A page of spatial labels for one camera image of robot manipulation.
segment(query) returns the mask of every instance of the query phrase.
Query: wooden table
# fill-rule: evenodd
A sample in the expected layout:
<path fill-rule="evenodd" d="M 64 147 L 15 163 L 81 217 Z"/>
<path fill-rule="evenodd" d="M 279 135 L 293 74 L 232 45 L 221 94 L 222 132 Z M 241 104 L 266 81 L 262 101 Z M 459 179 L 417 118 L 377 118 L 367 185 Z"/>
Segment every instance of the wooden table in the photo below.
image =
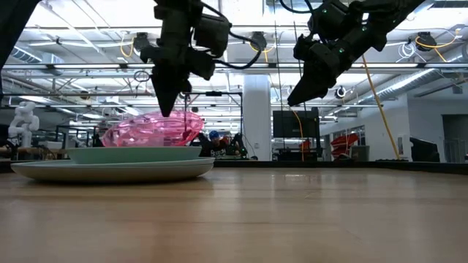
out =
<path fill-rule="evenodd" d="M 466 262 L 468 177 L 214 169 L 182 183 L 0 175 L 0 262 Z"/>

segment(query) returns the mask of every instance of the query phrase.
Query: pink plastic object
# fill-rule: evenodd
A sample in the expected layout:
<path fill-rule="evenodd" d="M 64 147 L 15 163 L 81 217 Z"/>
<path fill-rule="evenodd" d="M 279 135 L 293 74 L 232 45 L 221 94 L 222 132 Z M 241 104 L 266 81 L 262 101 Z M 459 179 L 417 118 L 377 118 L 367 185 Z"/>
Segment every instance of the pink plastic object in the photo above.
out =
<path fill-rule="evenodd" d="M 203 128 L 203 119 L 194 113 L 175 111 L 168 118 L 148 113 L 121 122 L 102 137 L 105 147 L 184 146 Z"/>

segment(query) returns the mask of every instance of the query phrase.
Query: plate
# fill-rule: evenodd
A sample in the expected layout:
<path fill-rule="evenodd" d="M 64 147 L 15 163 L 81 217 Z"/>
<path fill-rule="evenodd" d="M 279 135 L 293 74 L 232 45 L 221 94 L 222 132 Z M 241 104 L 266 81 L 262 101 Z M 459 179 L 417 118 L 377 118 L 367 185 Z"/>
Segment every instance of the plate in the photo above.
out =
<path fill-rule="evenodd" d="M 101 147 L 70 148 L 67 154 L 77 164 L 124 164 L 153 161 L 193 160 L 201 147 Z"/>
<path fill-rule="evenodd" d="M 214 159 L 199 164 L 177 162 L 134 164 L 75 164 L 73 161 L 38 161 L 12 164 L 17 174 L 58 183 L 149 183 L 196 178 L 213 168 Z"/>

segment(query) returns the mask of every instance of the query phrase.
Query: television screen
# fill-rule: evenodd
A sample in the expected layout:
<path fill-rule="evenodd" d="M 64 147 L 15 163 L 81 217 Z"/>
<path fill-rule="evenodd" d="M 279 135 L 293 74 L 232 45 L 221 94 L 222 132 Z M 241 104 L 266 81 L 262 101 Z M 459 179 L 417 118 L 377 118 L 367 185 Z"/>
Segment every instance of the television screen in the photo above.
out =
<path fill-rule="evenodd" d="M 297 112 L 301 120 L 303 136 L 298 118 L 292 111 L 273 111 L 273 137 L 275 138 L 301 138 L 316 137 L 319 135 L 320 119 L 318 110 Z"/>

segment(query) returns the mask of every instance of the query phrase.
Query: pillar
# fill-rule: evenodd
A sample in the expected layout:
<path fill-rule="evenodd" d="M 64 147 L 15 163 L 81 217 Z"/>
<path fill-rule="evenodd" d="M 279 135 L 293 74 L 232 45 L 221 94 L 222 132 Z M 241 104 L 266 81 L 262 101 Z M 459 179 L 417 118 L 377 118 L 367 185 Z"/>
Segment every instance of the pillar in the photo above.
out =
<path fill-rule="evenodd" d="M 255 155 L 259 161 L 270 161 L 271 97 L 268 76 L 244 75 L 243 93 L 244 144 L 250 156 Z"/>

